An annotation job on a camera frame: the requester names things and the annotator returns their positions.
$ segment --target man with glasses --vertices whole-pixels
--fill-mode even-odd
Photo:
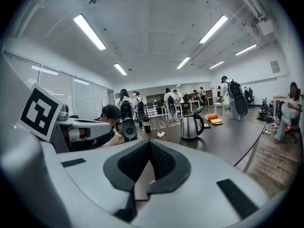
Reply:
[[[115,126],[115,123],[121,118],[121,112],[115,105],[109,104],[102,108],[101,115],[95,121],[101,121]],[[114,129],[106,135],[98,137],[94,140],[93,147],[104,148],[113,145],[117,145],[124,142],[124,138]]]

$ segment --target woman sitting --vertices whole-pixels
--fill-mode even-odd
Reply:
[[[287,97],[287,103],[284,103],[281,108],[282,118],[280,126],[275,134],[275,144],[278,144],[284,139],[284,132],[292,129],[291,119],[295,119],[299,115],[300,107],[300,91],[295,82],[290,85],[290,93]]]

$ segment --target desk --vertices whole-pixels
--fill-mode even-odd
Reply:
[[[223,107],[223,116],[225,116],[225,106],[230,107],[229,103],[220,103],[220,102],[217,102],[217,103],[215,103],[213,105],[214,105],[214,113],[217,113],[217,107],[219,107],[219,106]]]
[[[142,136],[144,139],[167,141],[199,151],[208,152],[221,158],[232,166],[236,166],[252,149],[252,153],[243,170],[243,172],[246,172],[257,151],[264,125],[248,121],[239,121],[227,117],[222,117],[222,119],[224,121],[222,125],[213,125],[208,122],[211,128],[205,129],[203,133],[194,140],[181,138],[180,125],[151,130],[150,133],[143,133]],[[159,138],[157,132],[165,132],[165,135],[162,138]],[[142,186],[148,186],[154,177],[153,168],[150,163],[147,164],[143,173],[145,173],[145,175],[141,175],[141,181],[139,181],[139,183],[141,183]],[[146,194],[140,192],[136,185],[135,193],[137,199],[144,200],[147,198]]]
[[[199,107],[200,107],[200,101],[188,101],[188,103],[190,103],[190,109],[191,109],[191,113],[192,113],[192,103],[199,103]]]
[[[182,116],[182,107],[181,107],[180,104],[177,104],[176,108],[178,108],[178,107],[180,108],[180,115]],[[161,114],[162,114],[162,116],[163,116],[163,113],[162,113],[163,109],[165,111],[165,116],[166,116],[166,121],[167,121],[167,108],[162,105],[161,106]]]
[[[276,101],[287,101],[287,96],[274,96],[274,117],[276,116]]]
[[[212,97],[206,97],[207,101],[208,101],[208,105],[209,105],[209,99],[212,99]]]

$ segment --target pants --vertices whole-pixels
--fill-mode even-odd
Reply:
[[[243,116],[240,116],[237,112],[237,109],[234,105],[234,101],[231,101],[230,102],[230,110],[231,110],[231,114],[232,114],[232,118],[233,119],[237,119],[237,120],[243,120],[244,117]]]
[[[201,100],[203,101],[203,105],[205,105],[205,104],[206,104],[206,103],[205,103],[205,101],[206,101],[206,96],[205,96],[205,95],[202,95]]]
[[[181,108],[182,108],[182,113],[183,113],[184,115],[187,115],[185,105],[186,105],[186,103],[181,103]]]
[[[169,119],[169,121],[172,120],[172,119],[177,120],[176,106],[175,106],[175,114],[171,114],[170,113],[168,105],[167,105],[167,111],[168,111],[168,119]]]
[[[292,111],[288,108],[287,104],[283,104],[281,108],[282,112],[282,118],[281,118],[281,123],[275,133],[275,138],[278,141],[282,141],[284,139],[285,133],[284,133],[284,128],[286,124],[291,123],[291,119],[295,119],[298,117],[297,112]]]

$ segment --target ceiling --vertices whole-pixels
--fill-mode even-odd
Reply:
[[[112,82],[192,77],[267,38],[255,36],[255,18],[242,0],[35,0],[21,37],[31,38]],[[73,21],[82,13],[106,46],[100,51]],[[228,21],[199,40],[225,15]],[[190,61],[176,67],[185,57]],[[113,64],[119,63],[123,76]]]

